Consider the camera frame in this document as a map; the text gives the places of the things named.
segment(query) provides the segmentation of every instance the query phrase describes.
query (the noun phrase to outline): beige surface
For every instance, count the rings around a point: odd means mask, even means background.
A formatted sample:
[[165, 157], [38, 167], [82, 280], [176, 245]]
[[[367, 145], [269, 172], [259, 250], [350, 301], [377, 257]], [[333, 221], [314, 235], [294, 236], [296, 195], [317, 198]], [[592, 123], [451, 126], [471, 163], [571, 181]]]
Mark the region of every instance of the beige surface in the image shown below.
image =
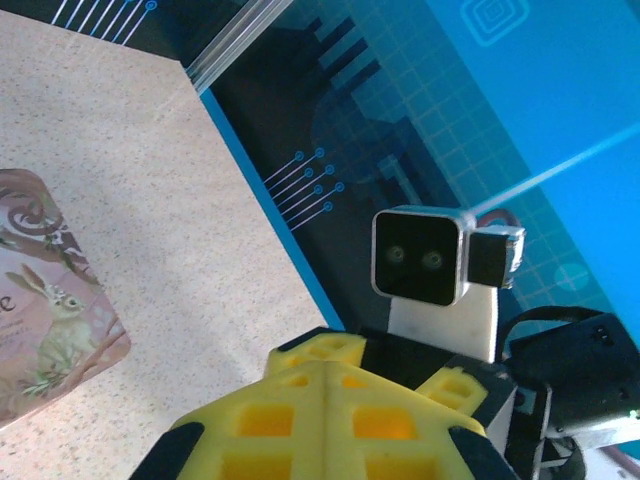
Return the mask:
[[3, 12], [0, 47], [0, 167], [43, 178], [133, 342], [0, 432], [0, 478], [128, 478], [322, 318], [178, 63]]

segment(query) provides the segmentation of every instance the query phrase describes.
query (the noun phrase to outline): metal frame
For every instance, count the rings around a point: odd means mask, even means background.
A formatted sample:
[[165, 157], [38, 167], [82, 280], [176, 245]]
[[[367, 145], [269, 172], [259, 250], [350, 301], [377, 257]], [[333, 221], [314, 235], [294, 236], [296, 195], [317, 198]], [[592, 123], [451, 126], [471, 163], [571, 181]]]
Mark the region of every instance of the metal frame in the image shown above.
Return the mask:
[[250, 0], [245, 4], [187, 68], [198, 95], [209, 88], [291, 3], [293, 0]]

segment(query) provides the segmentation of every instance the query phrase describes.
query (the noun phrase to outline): robot face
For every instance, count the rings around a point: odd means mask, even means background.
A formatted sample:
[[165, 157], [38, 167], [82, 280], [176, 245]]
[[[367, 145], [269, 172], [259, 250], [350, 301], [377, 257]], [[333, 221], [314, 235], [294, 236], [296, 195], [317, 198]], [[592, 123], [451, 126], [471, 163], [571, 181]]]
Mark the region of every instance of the robot face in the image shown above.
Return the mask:
[[374, 220], [378, 293], [447, 306], [459, 295], [462, 227], [452, 216], [387, 210]]

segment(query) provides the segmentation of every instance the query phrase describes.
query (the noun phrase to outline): hare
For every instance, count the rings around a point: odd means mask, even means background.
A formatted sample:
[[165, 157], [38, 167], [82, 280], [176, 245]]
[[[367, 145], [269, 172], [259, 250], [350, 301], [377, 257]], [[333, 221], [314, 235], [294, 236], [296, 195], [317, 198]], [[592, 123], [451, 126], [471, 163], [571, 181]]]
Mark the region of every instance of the hare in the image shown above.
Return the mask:
[[91, 340], [91, 326], [80, 317], [86, 305], [60, 287], [49, 285], [24, 263], [21, 267], [22, 275], [7, 272], [7, 277], [20, 287], [42, 295], [53, 320], [38, 349], [38, 370], [68, 373], [64, 370], [69, 369], [70, 360], [76, 360], [77, 354], [91, 354], [96, 348]]

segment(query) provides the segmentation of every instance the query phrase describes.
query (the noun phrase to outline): white line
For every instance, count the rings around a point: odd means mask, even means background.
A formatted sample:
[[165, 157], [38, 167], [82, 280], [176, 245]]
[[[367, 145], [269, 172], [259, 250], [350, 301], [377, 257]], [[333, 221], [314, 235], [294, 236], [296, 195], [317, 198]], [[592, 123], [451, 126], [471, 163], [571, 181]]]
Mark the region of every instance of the white line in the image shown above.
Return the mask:
[[100, 15], [100, 18], [98, 19], [96, 24], [93, 26], [93, 29], [91, 30], [91, 33], [89, 35], [91, 35], [93, 37], [93, 34], [96, 33], [96, 30], [98, 29], [98, 27], [102, 23], [102, 20], [104, 20], [104, 17], [107, 15], [109, 10], [111, 10], [111, 7], [113, 7], [113, 4], [115, 3], [115, 1], [116, 0], [111, 0], [109, 2], [109, 5], [107, 5], [107, 8], [104, 9], [104, 11], [102, 12], [102, 15]]
[[304, 202], [305, 200], [308, 200], [309, 198], [313, 197], [314, 195], [317, 195], [317, 193], [315, 191], [309, 193], [308, 195], [305, 195], [304, 197], [302, 197], [302, 199], [298, 200], [296, 203], [294, 203], [293, 205], [291, 205], [289, 208], [287, 208], [284, 212], [282, 212], [282, 216], [285, 216], [287, 213], [289, 213], [291, 210], [293, 210], [294, 208], [296, 208], [298, 205], [300, 205], [302, 202]]
[[507, 202], [512, 198], [515, 198], [518, 195], [521, 195], [524, 192], [531, 190], [534, 187], [537, 187], [545, 180], [548, 180], [551, 177], [554, 177], [555, 175], [558, 175], [559, 173], [562, 173], [565, 170], [568, 170], [574, 165], [584, 160], [587, 160], [588, 158], [594, 157], [599, 153], [602, 153], [605, 150], [608, 150], [628, 140], [629, 138], [637, 135], [639, 132], [640, 132], [640, 122], [632, 125], [631, 127], [625, 128], [624, 130], [621, 130], [615, 135], [612, 135], [611, 137], [603, 140], [602, 142], [586, 149], [584, 152], [579, 153], [575, 157], [571, 157], [570, 159], [565, 160], [564, 162], [556, 165], [555, 167], [552, 167], [549, 170], [546, 170], [534, 177], [530, 177], [527, 180], [524, 180], [521, 183], [514, 185], [513, 187], [495, 195], [494, 197], [489, 198], [488, 200], [470, 209], [469, 212], [475, 216], [482, 215], [483, 213], [486, 213], [492, 210], [498, 205], [504, 202]]
[[318, 215], [320, 215], [320, 214], [321, 214], [322, 212], [324, 212], [324, 211], [325, 211], [325, 209], [324, 209], [324, 208], [321, 208], [319, 211], [317, 211], [317, 212], [316, 212], [316, 213], [314, 213], [313, 215], [311, 215], [311, 216], [309, 216], [309, 217], [305, 218], [305, 219], [304, 219], [303, 221], [301, 221], [298, 225], [296, 225], [295, 227], [293, 227], [293, 228], [291, 229], [291, 231], [293, 232], [296, 228], [299, 228], [299, 227], [301, 227], [302, 225], [304, 225], [305, 223], [310, 222], [311, 220], [313, 220], [314, 218], [316, 218]]
[[325, 198], [329, 197], [330, 195], [334, 194], [335, 192], [337, 192], [337, 190], [334, 188], [333, 190], [331, 190], [329, 193], [323, 195], [321, 198], [319, 198], [318, 200], [316, 200], [315, 202], [313, 202], [311, 205], [309, 205], [308, 207], [305, 207], [303, 210], [300, 210], [298, 213], [296, 213], [293, 217], [291, 217], [289, 220], [287, 220], [286, 223], [289, 223], [291, 220], [294, 220], [296, 218], [298, 218], [300, 215], [302, 215], [304, 212], [306, 212], [307, 210], [309, 210], [311, 207], [313, 207], [314, 205], [317, 205], [318, 203], [320, 203], [321, 201], [323, 201]]
[[113, 25], [116, 23], [116, 21], [118, 21], [118, 18], [120, 17], [120, 15], [122, 15], [122, 12], [124, 11], [125, 8], [127, 8], [128, 4], [129, 4], [129, 0], [124, 0], [124, 2], [122, 3], [122, 6], [120, 7], [120, 10], [118, 10], [118, 13], [116, 13], [116, 16], [113, 17], [113, 19], [111, 20], [111, 23], [109, 23], [109, 26], [107, 27], [107, 29], [104, 31], [104, 33], [100, 37], [100, 40], [104, 40], [104, 37], [106, 37], [107, 34], [109, 33], [109, 31], [113, 28]]
[[316, 155], [314, 155], [313, 157], [310, 157], [308, 160], [305, 160], [304, 163], [300, 166], [298, 166], [297, 168], [295, 168], [294, 170], [292, 170], [291, 172], [289, 172], [285, 177], [281, 178], [280, 180], [278, 180], [276, 183], [274, 183], [273, 185], [271, 185], [267, 190], [270, 192], [271, 190], [273, 190], [274, 188], [276, 188], [278, 185], [280, 185], [282, 182], [284, 182], [287, 178], [289, 178], [291, 175], [293, 175], [294, 173], [296, 173], [298, 170], [300, 170], [302, 167], [304, 167], [305, 165], [307, 165], [309, 162], [311, 162], [312, 160], [316, 159]]
[[285, 165], [283, 165], [282, 167], [280, 167], [278, 170], [276, 170], [275, 172], [273, 172], [271, 175], [269, 175], [269, 178], [267, 178], [264, 182], [262, 183], [267, 183], [269, 180], [271, 180], [273, 177], [275, 177], [277, 174], [279, 174], [282, 170], [284, 170], [285, 168], [287, 168], [289, 165], [291, 165], [292, 163], [296, 162], [297, 159], [295, 157], [293, 157], [292, 160], [289, 160]]
[[302, 190], [304, 190], [305, 188], [309, 187], [310, 185], [313, 185], [315, 182], [317, 182], [318, 180], [320, 180], [322, 177], [324, 177], [327, 173], [324, 172], [320, 175], [318, 175], [316, 178], [314, 178], [313, 180], [311, 180], [309, 183], [307, 183], [304, 187], [300, 187], [298, 190], [296, 190], [295, 192], [293, 192], [291, 195], [289, 195], [287, 198], [285, 198], [283, 201], [281, 201], [278, 205], [276, 205], [276, 207], [280, 207], [281, 205], [284, 205], [285, 203], [287, 203], [289, 200], [291, 200], [293, 197], [295, 197], [297, 194], [299, 194]]
[[297, 180], [294, 180], [293, 182], [291, 182], [289, 185], [287, 185], [286, 187], [284, 187], [282, 190], [280, 190], [278, 193], [276, 193], [273, 197], [271, 197], [272, 200], [275, 200], [276, 198], [278, 198], [280, 195], [282, 195], [284, 192], [286, 192], [287, 190], [289, 190], [291, 187], [293, 187], [294, 185], [296, 185], [298, 182], [301, 182], [302, 180], [304, 180], [305, 178], [309, 178], [306, 175], [302, 175], [300, 177], [298, 177]]
[[124, 21], [124, 23], [122, 24], [122, 26], [120, 27], [120, 30], [118, 30], [118, 33], [116, 33], [116, 36], [113, 37], [113, 40], [111, 40], [113, 43], [116, 43], [116, 40], [118, 39], [118, 37], [120, 36], [120, 34], [122, 33], [122, 31], [124, 30], [124, 27], [126, 27], [129, 22], [131, 21], [131, 19], [133, 18], [133, 15], [138, 11], [138, 9], [140, 8], [140, 5], [142, 5], [142, 2], [144, 2], [144, 0], [139, 0], [138, 3], [136, 4], [136, 7], [131, 11], [131, 13], [129, 14], [129, 16], [127, 17], [127, 19]]
[[69, 20], [67, 21], [67, 24], [64, 26], [64, 28], [69, 28], [69, 25], [71, 25], [71, 22], [73, 22], [73, 19], [76, 18], [76, 15], [78, 14], [78, 10], [80, 10], [80, 7], [82, 6], [83, 3], [84, 3], [84, 0], [78, 0], [78, 5], [76, 5], [75, 10], [69, 17]]
[[89, 21], [89, 18], [91, 18], [91, 15], [93, 15], [93, 12], [95, 11], [99, 3], [100, 3], [100, 0], [96, 0], [95, 2], [93, 2], [93, 6], [91, 7], [91, 10], [89, 10], [89, 13], [87, 13], [87, 15], [84, 17], [84, 20], [82, 21], [82, 25], [80, 25], [80, 28], [78, 29], [78, 33], [82, 33], [82, 29]]
[[55, 25], [56, 24], [56, 22], [58, 21], [58, 17], [62, 13], [62, 10], [64, 10], [64, 6], [67, 4], [68, 1], [69, 0], [62, 0], [62, 3], [60, 4], [60, 8], [56, 12], [55, 17], [53, 17], [53, 20], [51, 20], [51, 25]]
[[140, 26], [140, 24], [142, 23], [142, 20], [144, 20], [144, 18], [147, 16], [147, 13], [149, 13], [151, 10], [145, 10], [144, 13], [140, 16], [140, 18], [138, 19], [138, 21], [136, 22], [136, 24], [133, 26], [133, 28], [131, 29], [131, 31], [129, 32], [129, 35], [127, 35], [127, 38], [125, 38], [122, 41], [122, 45], [126, 45], [127, 42], [129, 41], [129, 39], [131, 38], [131, 35], [133, 35], [135, 33], [135, 31], [138, 29], [138, 27]]

